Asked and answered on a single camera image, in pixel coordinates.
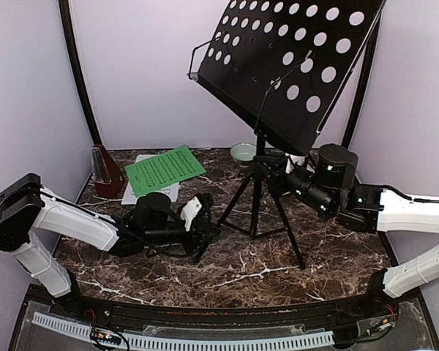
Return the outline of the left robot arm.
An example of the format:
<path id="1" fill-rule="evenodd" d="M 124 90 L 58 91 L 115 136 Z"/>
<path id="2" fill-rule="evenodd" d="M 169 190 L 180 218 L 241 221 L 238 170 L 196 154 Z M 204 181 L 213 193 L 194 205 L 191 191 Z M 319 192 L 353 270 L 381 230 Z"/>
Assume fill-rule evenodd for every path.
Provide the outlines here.
<path id="1" fill-rule="evenodd" d="M 89 312 L 88 301 L 36 230 L 74 238 L 116 257 L 137 255 L 144 249 L 175 257 L 169 249 L 172 244 L 182 246 L 181 257 L 200 257 L 220 232 L 211 222 L 213 202 L 209 194 L 196 194 L 174 211 L 167 195 L 152 192 L 117 218 L 59 197 L 41 184 L 38 175 L 29 173 L 0 193 L 0 252 L 10 253 L 69 316 L 81 319 Z"/>

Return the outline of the green sheet music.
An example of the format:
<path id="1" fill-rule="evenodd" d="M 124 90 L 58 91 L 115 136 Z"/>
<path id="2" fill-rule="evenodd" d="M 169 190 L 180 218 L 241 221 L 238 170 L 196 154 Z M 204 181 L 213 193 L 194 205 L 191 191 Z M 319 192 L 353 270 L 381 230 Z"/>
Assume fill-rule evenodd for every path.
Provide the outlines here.
<path id="1" fill-rule="evenodd" d="M 136 197 L 206 173 L 206 169 L 187 146 L 150 156 L 126 166 L 125 171 Z"/>

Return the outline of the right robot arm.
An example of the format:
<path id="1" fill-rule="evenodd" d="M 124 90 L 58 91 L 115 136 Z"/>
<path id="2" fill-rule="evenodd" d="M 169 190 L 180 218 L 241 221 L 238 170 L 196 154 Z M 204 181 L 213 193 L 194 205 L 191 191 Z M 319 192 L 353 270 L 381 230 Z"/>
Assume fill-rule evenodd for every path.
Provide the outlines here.
<path id="1" fill-rule="evenodd" d="M 260 155 L 254 165 L 276 182 L 275 192 L 289 192 L 317 211 L 322 220 L 333 219 L 361 233 L 413 231 L 439 234 L 439 197 L 407 195 L 388 185 L 356 182 L 358 157 L 336 144 L 318 149 L 318 162 L 307 169 L 303 156 Z M 439 278 L 439 244 L 401 265 L 374 273 L 359 311 L 374 317 L 388 299 Z"/>

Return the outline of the black music stand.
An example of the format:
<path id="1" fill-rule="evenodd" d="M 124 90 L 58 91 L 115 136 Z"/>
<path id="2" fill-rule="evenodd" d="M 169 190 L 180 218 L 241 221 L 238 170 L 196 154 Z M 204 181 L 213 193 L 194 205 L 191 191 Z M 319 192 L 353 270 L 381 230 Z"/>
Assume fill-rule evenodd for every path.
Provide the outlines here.
<path id="1" fill-rule="evenodd" d="M 307 156 L 380 22 L 383 1 L 231 1 L 188 76 L 251 127 L 256 155 Z M 258 237 L 267 185 L 254 161 L 230 201 L 252 186 L 246 234 Z"/>

